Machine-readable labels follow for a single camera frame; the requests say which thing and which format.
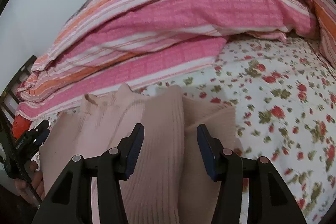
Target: ribbed knit fabric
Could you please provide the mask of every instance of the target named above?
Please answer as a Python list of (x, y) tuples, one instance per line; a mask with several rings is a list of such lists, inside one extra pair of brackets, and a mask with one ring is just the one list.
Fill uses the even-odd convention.
[[(40, 148), (46, 193), (73, 155), (101, 155), (137, 122), (145, 129), (143, 145), (134, 174), (120, 182), (129, 223), (210, 223), (219, 184), (206, 174), (196, 128), (205, 123), (213, 137), (234, 148), (235, 110), (185, 98), (179, 86), (153, 97), (132, 93), (127, 85), (102, 98), (85, 95), (80, 113), (62, 114)], [(92, 217), (99, 223), (96, 179)]]

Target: colorful patterned quilt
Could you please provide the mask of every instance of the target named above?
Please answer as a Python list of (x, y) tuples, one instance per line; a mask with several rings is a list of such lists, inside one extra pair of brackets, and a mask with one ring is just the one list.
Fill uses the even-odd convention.
[[(318, 223), (336, 195), (336, 71), (315, 55), (314, 48), (316, 41), (298, 37), (283, 43), (237, 36), (224, 46), (213, 67), (137, 92), (156, 95), (179, 85), (188, 97), (235, 105), (236, 133), (243, 148), (236, 153), (270, 158), (307, 223)], [(53, 124), (57, 114), (46, 118)], [(242, 224), (247, 213), (245, 181)]]

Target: green leaf print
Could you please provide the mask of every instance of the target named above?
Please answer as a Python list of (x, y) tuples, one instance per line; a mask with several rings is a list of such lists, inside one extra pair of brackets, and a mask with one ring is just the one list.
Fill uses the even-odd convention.
[(213, 88), (211, 89), (211, 92), (218, 93), (222, 90), (220, 85), (214, 85)]
[(283, 137), (287, 137), (288, 136), (288, 131), (287, 131), (286, 128), (279, 128), (279, 131), (280, 131), (280, 133), (281, 133), (281, 135)]
[(254, 106), (253, 105), (248, 105), (247, 108), (251, 111), (254, 111)]
[(248, 68), (248, 69), (245, 69), (245, 72), (253, 78), (257, 78), (261, 76), (261, 73), (259, 73), (256, 69)]
[(234, 100), (231, 99), (230, 102), (233, 103), (234, 105), (236, 105), (236, 104), (238, 104), (238, 99), (234, 99)]
[(313, 187), (313, 192), (311, 193), (311, 200), (316, 202), (316, 199), (321, 194), (322, 183), (315, 182)]
[(305, 182), (306, 177), (307, 177), (307, 173), (306, 172), (303, 172), (302, 174), (300, 174), (300, 176), (299, 176), (299, 183), (301, 185), (303, 185), (303, 183)]
[(188, 77), (187, 79), (184, 79), (183, 82), (185, 83), (185, 85), (191, 85), (193, 83), (193, 80), (193, 77)]
[(284, 89), (275, 89), (275, 90), (271, 90), (271, 93), (274, 95), (274, 97), (280, 97), (281, 99), (288, 99), (292, 94)]
[(256, 129), (251, 133), (253, 136), (260, 136), (260, 131), (257, 131)]
[(314, 150), (314, 151), (310, 151), (310, 152), (308, 153), (308, 159), (309, 159), (309, 160), (313, 160), (315, 154), (316, 154), (316, 150)]
[(271, 100), (272, 100), (272, 98), (271, 98), (271, 97), (268, 97), (268, 98), (265, 98), (265, 99), (264, 99), (264, 102), (268, 104)]
[(312, 202), (308, 203), (306, 205), (306, 208), (302, 211), (303, 215), (305, 217), (307, 217), (311, 213), (311, 211), (314, 209), (315, 206), (316, 206), (315, 201), (312, 201)]
[(295, 174), (292, 179), (290, 179), (287, 184), (296, 183), (299, 178), (299, 175)]
[(259, 112), (259, 118), (260, 121), (259, 123), (261, 124), (265, 124), (265, 123), (269, 123), (271, 121), (271, 112), (269, 110), (265, 111), (265, 112)]
[(267, 136), (264, 138), (264, 143), (269, 143), (271, 140), (272, 140), (271, 137), (267, 135)]
[(252, 152), (252, 148), (251, 146), (249, 146), (246, 150), (245, 150), (245, 154), (249, 154)]

